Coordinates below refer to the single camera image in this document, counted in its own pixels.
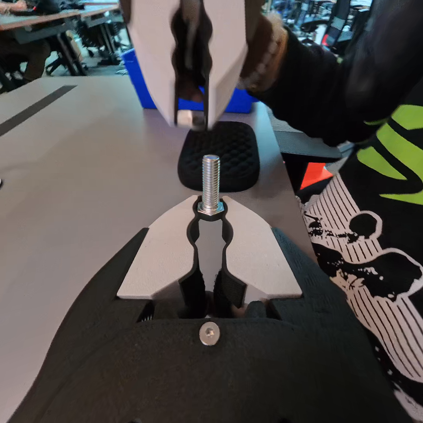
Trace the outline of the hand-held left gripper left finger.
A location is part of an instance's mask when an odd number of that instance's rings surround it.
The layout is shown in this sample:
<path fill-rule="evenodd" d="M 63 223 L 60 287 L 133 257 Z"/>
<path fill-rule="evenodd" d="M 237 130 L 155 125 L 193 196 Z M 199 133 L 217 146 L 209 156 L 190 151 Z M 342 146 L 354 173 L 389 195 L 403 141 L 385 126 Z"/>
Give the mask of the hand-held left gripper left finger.
<path fill-rule="evenodd" d="M 185 309 L 201 303 L 199 196 L 172 207 L 148 228 L 117 292 L 119 299 L 170 300 Z"/>

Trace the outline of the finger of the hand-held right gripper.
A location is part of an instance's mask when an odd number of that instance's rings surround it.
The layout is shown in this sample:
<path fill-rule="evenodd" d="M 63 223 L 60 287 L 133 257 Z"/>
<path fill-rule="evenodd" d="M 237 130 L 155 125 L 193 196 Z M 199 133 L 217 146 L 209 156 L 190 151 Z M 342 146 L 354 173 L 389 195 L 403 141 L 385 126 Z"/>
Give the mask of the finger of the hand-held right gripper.
<path fill-rule="evenodd" d="M 170 126 L 193 127 L 193 113 L 179 110 L 172 29 L 184 1 L 132 0 L 127 6 L 127 27 L 144 78 L 157 110 Z"/>
<path fill-rule="evenodd" d="M 211 58 L 207 111 L 207 129 L 210 130 L 232 98 L 247 55 L 245 2 L 206 0 L 203 4 L 212 28 L 207 44 Z"/>

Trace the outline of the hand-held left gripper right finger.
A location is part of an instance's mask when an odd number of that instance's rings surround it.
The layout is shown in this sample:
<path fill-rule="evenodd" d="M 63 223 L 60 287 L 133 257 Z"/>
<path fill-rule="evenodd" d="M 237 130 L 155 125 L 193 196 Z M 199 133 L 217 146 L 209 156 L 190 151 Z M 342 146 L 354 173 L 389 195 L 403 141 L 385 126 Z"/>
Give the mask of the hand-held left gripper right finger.
<path fill-rule="evenodd" d="M 227 299 L 241 308 L 254 301 L 294 299 L 302 290 L 275 237 L 258 214 L 223 196 L 222 285 Z"/>

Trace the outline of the long steel hex bolt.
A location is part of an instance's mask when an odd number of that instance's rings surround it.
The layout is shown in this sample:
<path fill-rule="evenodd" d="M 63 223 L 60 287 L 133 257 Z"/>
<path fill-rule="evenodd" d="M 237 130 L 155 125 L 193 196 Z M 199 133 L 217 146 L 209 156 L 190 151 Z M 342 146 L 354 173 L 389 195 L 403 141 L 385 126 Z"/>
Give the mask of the long steel hex bolt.
<path fill-rule="evenodd" d="M 203 192 L 197 210 L 200 219 L 214 222 L 221 219 L 225 206 L 219 198 L 220 158 L 216 155 L 205 155 L 202 159 Z"/>

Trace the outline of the person's right forearm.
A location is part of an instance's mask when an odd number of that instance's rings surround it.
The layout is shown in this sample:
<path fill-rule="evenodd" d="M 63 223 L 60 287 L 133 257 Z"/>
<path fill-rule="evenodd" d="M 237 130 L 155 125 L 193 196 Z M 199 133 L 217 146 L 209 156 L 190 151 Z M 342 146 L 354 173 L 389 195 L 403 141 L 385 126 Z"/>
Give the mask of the person's right forearm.
<path fill-rule="evenodd" d="M 422 79 L 423 4 L 377 1 L 341 62 L 289 34 L 278 79 L 251 94 L 275 118 L 326 145 L 367 140 Z"/>

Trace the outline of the person's right hand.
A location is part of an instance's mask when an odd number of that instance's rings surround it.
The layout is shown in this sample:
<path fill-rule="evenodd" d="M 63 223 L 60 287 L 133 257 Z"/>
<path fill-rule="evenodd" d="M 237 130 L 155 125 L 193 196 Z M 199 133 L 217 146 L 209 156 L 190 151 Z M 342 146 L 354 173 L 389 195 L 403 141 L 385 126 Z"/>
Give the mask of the person's right hand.
<path fill-rule="evenodd" d="M 238 87 L 252 94 L 268 90 L 278 79 L 287 52 L 289 34 L 279 13 L 260 16 L 251 41 Z"/>

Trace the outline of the blue plastic bin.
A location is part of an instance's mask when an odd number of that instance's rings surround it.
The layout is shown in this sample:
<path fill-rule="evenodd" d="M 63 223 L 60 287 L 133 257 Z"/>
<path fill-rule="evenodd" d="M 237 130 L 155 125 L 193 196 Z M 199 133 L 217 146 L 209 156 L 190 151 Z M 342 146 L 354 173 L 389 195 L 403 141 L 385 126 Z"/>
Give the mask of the blue plastic bin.
<path fill-rule="evenodd" d="M 156 109 L 151 95 L 145 83 L 141 68 L 139 66 L 135 49 L 130 49 L 121 55 L 125 68 L 128 72 L 130 80 L 135 88 L 139 101 L 145 109 Z M 250 96 L 246 90 L 235 89 L 233 95 L 228 103 L 226 113 L 244 113 L 249 114 L 252 110 L 253 103 L 258 100 Z M 203 111 L 202 103 L 195 103 L 188 100 L 179 99 L 178 106 L 180 109 L 200 110 Z"/>

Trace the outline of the orange red object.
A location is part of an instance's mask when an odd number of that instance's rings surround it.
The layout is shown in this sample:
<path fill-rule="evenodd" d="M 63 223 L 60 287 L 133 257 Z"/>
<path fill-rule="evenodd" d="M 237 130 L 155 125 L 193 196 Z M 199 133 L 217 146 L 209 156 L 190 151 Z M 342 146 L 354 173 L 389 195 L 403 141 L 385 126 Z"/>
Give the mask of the orange red object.
<path fill-rule="evenodd" d="M 307 164 L 306 171 L 299 189 L 304 189 L 312 184 L 332 177 L 333 174 L 327 170 L 326 163 L 310 162 Z"/>

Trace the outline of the black wrist rest pad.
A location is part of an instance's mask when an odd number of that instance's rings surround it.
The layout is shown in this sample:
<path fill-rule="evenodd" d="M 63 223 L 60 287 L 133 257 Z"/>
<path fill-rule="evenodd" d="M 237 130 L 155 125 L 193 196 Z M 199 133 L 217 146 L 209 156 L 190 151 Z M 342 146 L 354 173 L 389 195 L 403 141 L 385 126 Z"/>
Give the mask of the black wrist rest pad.
<path fill-rule="evenodd" d="M 202 191 L 205 155 L 220 158 L 220 193 L 246 191 L 257 183 L 260 158 L 255 132 L 248 124 L 221 121 L 210 131 L 189 130 L 177 166 L 179 181 L 186 188 Z"/>

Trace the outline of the wooden desk with black legs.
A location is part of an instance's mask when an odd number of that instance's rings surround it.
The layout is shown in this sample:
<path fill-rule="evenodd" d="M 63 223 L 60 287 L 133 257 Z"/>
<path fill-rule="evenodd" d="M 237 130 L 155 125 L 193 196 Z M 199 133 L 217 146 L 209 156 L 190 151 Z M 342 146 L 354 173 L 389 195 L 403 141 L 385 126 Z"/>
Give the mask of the wooden desk with black legs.
<path fill-rule="evenodd" d="M 58 53 L 71 76 L 86 76 L 87 73 L 66 32 L 78 29 L 79 25 L 98 29 L 98 41 L 103 43 L 109 63 L 118 64 L 118 54 L 108 25 L 123 22 L 118 2 L 85 2 L 84 9 L 63 10 L 49 15 L 18 16 L 1 15 L 1 33 L 10 33 L 20 45 L 42 39 L 55 40 Z"/>

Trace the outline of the group of office chairs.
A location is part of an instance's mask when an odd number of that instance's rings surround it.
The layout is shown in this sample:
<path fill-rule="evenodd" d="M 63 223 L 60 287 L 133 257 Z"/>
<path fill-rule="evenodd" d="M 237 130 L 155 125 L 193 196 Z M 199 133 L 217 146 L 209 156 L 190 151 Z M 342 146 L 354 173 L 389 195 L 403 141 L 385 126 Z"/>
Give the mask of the group of office chairs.
<path fill-rule="evenodd" d="M 371 5 L 372 1 L 366 0 L 301 1 L 292 28 L 303 44 L 331 49 L 339 42 L 351 40 Z"/>

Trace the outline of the person's printed black shirt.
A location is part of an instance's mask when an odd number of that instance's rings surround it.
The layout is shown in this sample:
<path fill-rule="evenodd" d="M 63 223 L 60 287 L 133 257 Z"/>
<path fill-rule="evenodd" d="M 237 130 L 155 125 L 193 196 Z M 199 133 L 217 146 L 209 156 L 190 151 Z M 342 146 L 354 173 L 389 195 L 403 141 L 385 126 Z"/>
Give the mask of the person's printed black shirt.
<path fill-rule="evenodd" d="M 422 422 L 422 105 L 400 105 L 302 207 L 320 268 L 370 334 L 395 397 Z"/>

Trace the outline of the grey mesh office chair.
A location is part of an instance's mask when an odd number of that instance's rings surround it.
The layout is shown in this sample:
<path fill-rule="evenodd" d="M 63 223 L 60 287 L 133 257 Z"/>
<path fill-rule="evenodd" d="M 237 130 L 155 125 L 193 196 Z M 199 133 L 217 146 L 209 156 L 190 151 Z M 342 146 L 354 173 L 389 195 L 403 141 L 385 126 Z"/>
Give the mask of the grey mesh office chair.
<path fill-rule="evenodd" d="M 341 151 L 330 147 L 319 138 L 310 138 L 302 132 L 274 131 L 282 154 L 307 156 L 318 160 L 336 161 L 342 158 Z"/>

